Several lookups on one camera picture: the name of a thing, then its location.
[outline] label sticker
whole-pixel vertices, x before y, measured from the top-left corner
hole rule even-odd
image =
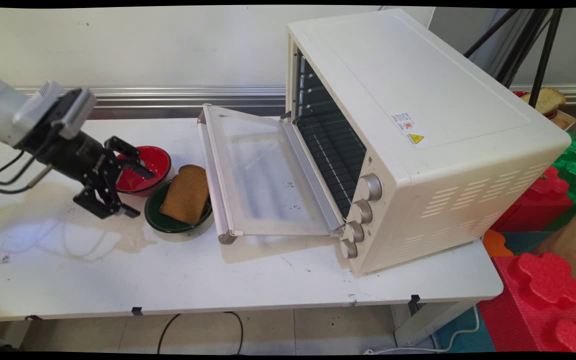
[[[414,135],[414,134],[408,134],[408,136],[410,137],[410,139],[412,139],[412,141],[414,141],[415,144],[419,144],[419,142],[422,141],[422,139],[424,138],[421,135]]]
[[[397,129],[410,141],[410,144],[419,148],[427,148],[429,140],[426,139],[423,127],[420,126],[419,121],[414,121],[408,112],[400,112],[390,116]]]

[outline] white wall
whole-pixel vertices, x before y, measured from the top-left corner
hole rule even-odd
[[[535,72],[544,48],[546,32],[548,32],[547,28],[543,30],[528,56],[523,60],[514,77],[513,85],[532,85],[535,81]],[[566,7],[561,14],[543,83],[544,85],[576,85],[576,7]]]
[[[284,85],[287,23],[378,7],[0,8],[0,78],[12,86]],[[429,25],[434,7],[401,7]]]

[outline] toast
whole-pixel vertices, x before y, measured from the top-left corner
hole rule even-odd
[[[206,170],[196,165],[182,166],[172,179],[159,212],[194,225],[201,219],[208,196]]]
[[[521,96],[521,100],[528,103],[530,101],[530,93]],[[548,114],[557,110],[560,105],[566,103],[566,96],[553,88],[541,88],[539,91],[539,98],[537,98],[537,105],[535,110],[541,114]]]

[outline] open oven door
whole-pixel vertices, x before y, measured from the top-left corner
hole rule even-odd
[[[204,104],[197,125],[220,243],[340,225],[290,123]]]

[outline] red bowl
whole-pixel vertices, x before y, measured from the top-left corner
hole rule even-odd
[[[168,178],[172,161],[170,155],[157,146],[137,146],[139,159],[144,162],[148,170],[155,173],[153,178],[144,178],[132,168],[124,168],[117,181],[117,191],[134,196],[149,196],[157,187]],[[117,159],[125,159],[123,154]]]

